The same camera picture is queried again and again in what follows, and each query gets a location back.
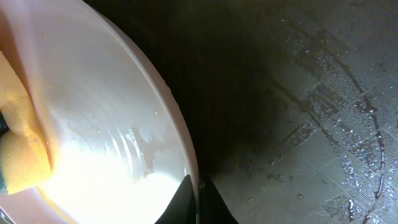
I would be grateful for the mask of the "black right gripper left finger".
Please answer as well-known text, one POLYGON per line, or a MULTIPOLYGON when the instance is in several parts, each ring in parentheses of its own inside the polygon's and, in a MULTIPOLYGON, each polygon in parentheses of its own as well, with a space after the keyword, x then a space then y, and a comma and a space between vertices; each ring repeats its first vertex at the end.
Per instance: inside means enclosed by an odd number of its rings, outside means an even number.
POLYGON ((165 212, 155 224, 196 224, 196 205, 190 175, 186 175, 165 212))

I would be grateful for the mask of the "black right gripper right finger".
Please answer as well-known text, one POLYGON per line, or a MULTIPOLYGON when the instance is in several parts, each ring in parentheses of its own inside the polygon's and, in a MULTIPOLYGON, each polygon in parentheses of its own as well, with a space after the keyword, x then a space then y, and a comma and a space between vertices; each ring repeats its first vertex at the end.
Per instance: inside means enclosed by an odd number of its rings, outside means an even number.
POLYGON ((209 177, 200 185, 199 208, 202 224, 238 224, 209 177))

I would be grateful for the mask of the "pale pink plate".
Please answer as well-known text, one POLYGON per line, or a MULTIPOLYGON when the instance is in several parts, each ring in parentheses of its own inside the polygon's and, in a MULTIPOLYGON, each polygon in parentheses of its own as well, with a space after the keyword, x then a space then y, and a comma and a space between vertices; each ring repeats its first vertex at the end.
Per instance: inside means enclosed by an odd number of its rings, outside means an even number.
POLYGON ((83 1, 1 2, 1 55, 30 96, 52 175, 1 193, 2 223, 155 223, 198 166, 172 92, 83 1))

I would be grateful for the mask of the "green yellow scrub sponge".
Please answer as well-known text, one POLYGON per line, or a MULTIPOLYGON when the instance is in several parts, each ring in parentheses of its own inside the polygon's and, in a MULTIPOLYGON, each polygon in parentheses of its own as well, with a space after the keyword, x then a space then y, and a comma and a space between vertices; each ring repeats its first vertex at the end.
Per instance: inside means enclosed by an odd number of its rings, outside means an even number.
POLYGON ((30 96, 4 55, 1 114, 9 127, 1 136, 1 193, 11 195, 49 179, 52 169, 30 96))

